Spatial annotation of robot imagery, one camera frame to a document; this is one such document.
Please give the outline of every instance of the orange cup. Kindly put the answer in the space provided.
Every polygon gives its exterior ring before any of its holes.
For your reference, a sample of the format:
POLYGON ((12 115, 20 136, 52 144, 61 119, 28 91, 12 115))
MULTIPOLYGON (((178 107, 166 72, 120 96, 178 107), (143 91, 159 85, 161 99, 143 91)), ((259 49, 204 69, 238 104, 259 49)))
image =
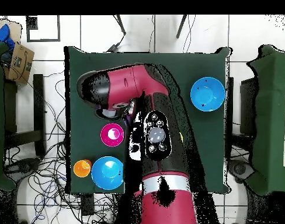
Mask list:
POLYGON ((74 173, 80 178, 84 178, 89 175, 89 172, 92 169, 92 163, 89 160, 79 160, 74 165, 74 173))

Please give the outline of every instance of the cardboard box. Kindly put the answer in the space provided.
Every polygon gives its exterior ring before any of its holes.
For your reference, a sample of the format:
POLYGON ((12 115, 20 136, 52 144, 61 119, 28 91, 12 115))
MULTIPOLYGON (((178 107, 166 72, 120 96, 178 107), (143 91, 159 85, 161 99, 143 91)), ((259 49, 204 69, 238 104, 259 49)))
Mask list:
POLYGON ((14 82, 27 84, 30 70, 32 68, 34 52, 19 44, 21 37, 20 24, 11 22, 9 20, 0 19, 0 28, 4 24, 7 24, 9 26, 9 36, 15 42, 11 67, 4 67, 5 78, 14 82))

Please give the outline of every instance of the magenta cup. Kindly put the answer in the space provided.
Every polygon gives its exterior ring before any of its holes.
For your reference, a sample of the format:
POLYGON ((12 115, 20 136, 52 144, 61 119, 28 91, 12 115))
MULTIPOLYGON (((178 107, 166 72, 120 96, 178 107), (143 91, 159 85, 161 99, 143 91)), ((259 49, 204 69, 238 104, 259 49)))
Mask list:
POLYGON ((102 128, 100 137, 105 145, 115 147, 123 141, 124 131, 120 125, 110 123, 102 128))

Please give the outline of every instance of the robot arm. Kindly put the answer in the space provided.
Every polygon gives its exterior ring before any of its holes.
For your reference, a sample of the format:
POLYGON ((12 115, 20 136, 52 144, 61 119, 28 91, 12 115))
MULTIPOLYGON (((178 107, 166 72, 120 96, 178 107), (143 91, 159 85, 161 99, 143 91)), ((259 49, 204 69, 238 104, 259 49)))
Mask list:
POLYGON ((157 68, 139 64, 88 72, 77 90, 87 103, 110 111, 143 96, 141 224, 196 224, 186 155, 169 90, 157 68))

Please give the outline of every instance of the table leg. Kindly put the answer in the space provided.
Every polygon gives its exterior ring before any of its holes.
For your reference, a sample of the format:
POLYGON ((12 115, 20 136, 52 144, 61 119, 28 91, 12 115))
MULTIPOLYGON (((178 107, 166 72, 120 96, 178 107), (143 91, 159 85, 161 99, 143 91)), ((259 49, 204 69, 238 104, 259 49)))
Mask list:
POLYGON ((117 21, 119 22, 119 25, 121 27, 121 31, 123 32, 124 35, 126 35, 126 31, 124 29, 124 26, 123 26, 123 22, 121 22, 121 17, 120 15, 117 15, 117 21))
POLYGON ((187 17, 187 15, 183 15, 183 17, 182 17, 182 20, 181 20, 181 23, 180 23, 180 26, 179 26, 179 29, 178 29, 178 33, 177 33, 177 36, 176 36, 177 39, 180 37, 180 34, 181 34, 181 31, 182 31, 184 22, 186 20, 186 17, 187 17))

